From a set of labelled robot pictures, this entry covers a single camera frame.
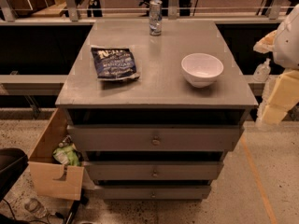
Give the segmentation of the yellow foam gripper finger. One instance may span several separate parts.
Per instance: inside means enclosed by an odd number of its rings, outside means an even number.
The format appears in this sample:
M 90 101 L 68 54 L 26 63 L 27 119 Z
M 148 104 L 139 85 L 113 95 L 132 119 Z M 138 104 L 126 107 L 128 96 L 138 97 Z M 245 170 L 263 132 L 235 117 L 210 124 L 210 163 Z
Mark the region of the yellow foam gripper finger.
M 286 69 L 266 80 L 257 113 L 258 126 L 275 126 L 299 103 L 299 70 Z

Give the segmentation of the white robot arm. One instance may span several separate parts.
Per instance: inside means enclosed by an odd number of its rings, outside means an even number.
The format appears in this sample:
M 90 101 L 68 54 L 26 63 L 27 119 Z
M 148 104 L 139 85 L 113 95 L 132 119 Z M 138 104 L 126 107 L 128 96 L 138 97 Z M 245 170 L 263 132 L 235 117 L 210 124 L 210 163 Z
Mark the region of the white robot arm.
M 282 74 L 264 86 L 257 118 L 260 126 L 278 125 L 299 103 L 299 5 L 253 50 L 272 52 L 274 63 L 284 68 Z

